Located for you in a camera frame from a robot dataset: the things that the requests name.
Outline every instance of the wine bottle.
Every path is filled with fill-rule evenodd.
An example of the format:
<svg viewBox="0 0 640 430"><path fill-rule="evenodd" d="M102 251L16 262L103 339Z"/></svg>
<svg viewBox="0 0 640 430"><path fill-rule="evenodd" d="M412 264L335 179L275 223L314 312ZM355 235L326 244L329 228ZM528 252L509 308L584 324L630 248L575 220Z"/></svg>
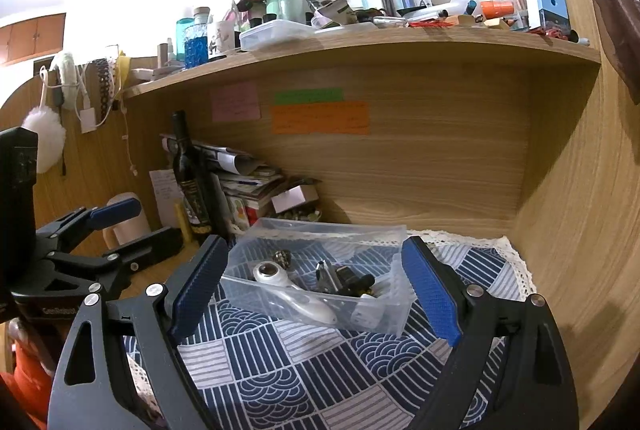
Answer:
<svg viewBox="0 0 640 430"><path fill-rule="evenodd" d="M227 242L229 233L220 213L209 171L203 156L191 143L184 111L172 115L178 152L174 156L174 175L184 195L184 206L196 240L202 244L209 235Z"/></svg>

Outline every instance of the wooden cabinet door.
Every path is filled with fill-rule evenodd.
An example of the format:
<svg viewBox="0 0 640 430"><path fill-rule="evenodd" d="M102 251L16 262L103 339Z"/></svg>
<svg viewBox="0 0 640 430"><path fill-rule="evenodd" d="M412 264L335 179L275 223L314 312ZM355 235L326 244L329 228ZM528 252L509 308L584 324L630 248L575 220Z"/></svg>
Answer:
<svg viewBox="0 0 640 430"><path fill-rule="evenodd" d="M16 22L9 39L9 62L20 62L33 56L36 51L38 19Z"/></svg>
<svg viewBox="0 0 640 430"><path fill-rule="evenodd" d="M35 54L48 55L62 50L65 33L65 14L38 18Z"/></svg>
<svg viewBox="0 0 640 430"><path fill-rule="evenodd" d="M0 64L9 60L9 39L11 37L12 25L0 28Z"/></svg>

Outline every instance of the metal screw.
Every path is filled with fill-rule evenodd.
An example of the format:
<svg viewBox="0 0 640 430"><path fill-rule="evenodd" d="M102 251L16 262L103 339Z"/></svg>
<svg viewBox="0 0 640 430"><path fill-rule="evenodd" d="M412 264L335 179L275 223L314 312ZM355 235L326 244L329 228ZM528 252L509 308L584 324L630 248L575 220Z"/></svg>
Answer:
<svg viewBox="0 0 640 430"><path fill-rule="evenodd" d="M469 293L469 296L473 296L475 298L480 298L484 295L484 289L482 289L482 286L479 286L478 284L469 284L466 286L466 292Z"/></svg>
<svg viewBox="0 0 640 430"><path fill-rule="evenodd" d="M152 284L146 288L147 296L158 296L162 293L162 284Z"/></svg>
<svg viewBox="0 0 640 430"><path fill-rule="evenodd" d="M546 304L545 298L542 295L538 295L538 293L534 293L531 295L531 303L533 305L537 305L538 307L542 307Z"/></svg>
<svg viewBox="0 0 640 430"><path fill-rule="evenodd" d="M84 297L84 305L94 305L97 303L99 299L100 299L100 295L97 295L96 293L91 293L90 295L87 295Z"/></svg>

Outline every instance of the wine bottle label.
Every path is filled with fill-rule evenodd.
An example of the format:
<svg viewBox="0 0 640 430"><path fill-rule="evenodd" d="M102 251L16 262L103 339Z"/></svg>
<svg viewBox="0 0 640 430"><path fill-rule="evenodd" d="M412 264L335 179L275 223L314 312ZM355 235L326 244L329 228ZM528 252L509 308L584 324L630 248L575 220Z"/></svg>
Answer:
<svg viewBox="0 0 640 430"><path fill-rule="evenodd" d="M184 209L187 212L191 229L194 233L210 233L209 215L204 206L204 199L198 183L194 179L182 181L180 188L184 194Z"/></svg>

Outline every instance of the sticky note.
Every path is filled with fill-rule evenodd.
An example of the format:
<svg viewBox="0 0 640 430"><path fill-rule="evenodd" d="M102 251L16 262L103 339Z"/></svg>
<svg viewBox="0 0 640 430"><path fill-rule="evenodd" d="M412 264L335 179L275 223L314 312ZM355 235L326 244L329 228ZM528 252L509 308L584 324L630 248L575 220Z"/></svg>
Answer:
<svg viewBox="0 0 640 430"><path fill-rule="evenodd" d="M214 87L211 90L213 121L247 121L260 119L260 101L254 83Z"/></svg>
<svg viewBox="0 0 640 430"><path fill-rule="evenodd" d="M342 102L340 87L322 87L318 89L290 89L276 93L275 105L314 104L316 102Z"/></svg>
<svg viewBox="0 0 640 430"><path fill-rule="evenodd" d="M273 134L369 134L367 102L321 102L271 107Z"/></svg>

